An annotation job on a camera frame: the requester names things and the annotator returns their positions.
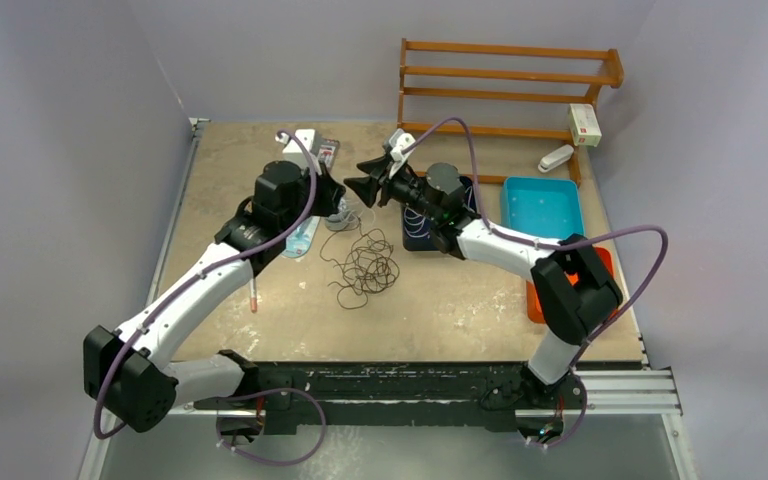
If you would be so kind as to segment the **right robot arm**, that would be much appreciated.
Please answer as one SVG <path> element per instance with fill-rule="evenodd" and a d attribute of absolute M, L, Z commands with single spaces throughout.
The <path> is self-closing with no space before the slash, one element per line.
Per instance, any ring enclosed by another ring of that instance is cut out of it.
<path fill-rule="evenodd" d="M 556 399 L 588 337 L 623 299 L 594 247 L 581 235 L 541 241 L 486 220 L 451 164 L 436 163 L 423 176 L 409 165 L 397 167 L 388 156 L 357 167 L 361 176 L 344 183 L 365 206 L 395 201 L 427 221 L 442 253 L 499 267 L 533 284 L 548 331 L 527 361 L 521 392 L 536 407 Z"/>

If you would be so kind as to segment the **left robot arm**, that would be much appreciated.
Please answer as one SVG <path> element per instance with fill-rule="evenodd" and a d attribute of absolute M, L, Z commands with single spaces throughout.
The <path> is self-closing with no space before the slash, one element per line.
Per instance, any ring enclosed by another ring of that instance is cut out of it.
<path fill-rule="evenodd" d="M 84 389 L 96 402 L 93 430 L 104 412 L 123 426 L 146 432 L 182 404 L 222 398 L 244 409 L 257 399 L 258 382 L 232 351 L 176 362 L 173 357 L 194 330 L 231 294 L 255 279 L 286 248 L 306 219 L 337 213 L 346 193 L 325 166 L 309 169 L 290 161 L 268 163 L 254 192 L 215 234 L 196 263 L 172 287 L 117 328 L 95 327 L 83 342 Z"/>

